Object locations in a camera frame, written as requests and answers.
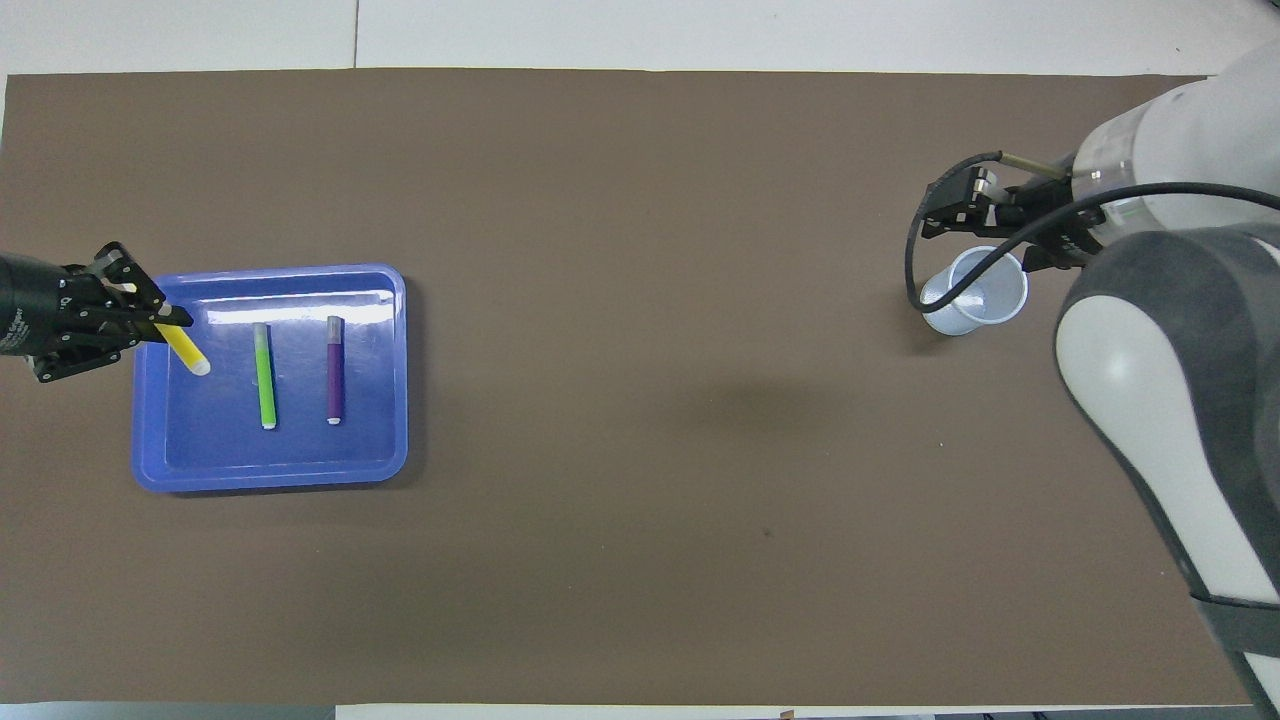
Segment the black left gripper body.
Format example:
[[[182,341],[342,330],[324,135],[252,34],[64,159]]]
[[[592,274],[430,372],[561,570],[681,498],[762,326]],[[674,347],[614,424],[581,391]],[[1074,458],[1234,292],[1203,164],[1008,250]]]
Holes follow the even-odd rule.
[[[5,252],[1,258],[1,355],[38,356],[65,334],[88,331],[73,305],[81,300],[82,265],[55,265]]]

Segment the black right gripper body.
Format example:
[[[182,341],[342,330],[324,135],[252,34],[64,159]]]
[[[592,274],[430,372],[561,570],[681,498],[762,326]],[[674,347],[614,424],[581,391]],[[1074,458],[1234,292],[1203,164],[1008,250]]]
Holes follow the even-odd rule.
[[[1057,211],[1074,201],[1071,179],[1048,179],[1034,177],[1028,182],[1007,188],[1007,197],[995,209],[995,219],[1001,228],[1019,231],[1038,222],[1042,217]],[[1074,243],[1091,254],[1091,260],[1101,252],[1101,242],[1089,232],[1085,223],[1087,213],[1078,213],[1025,240],[1043,246]]]

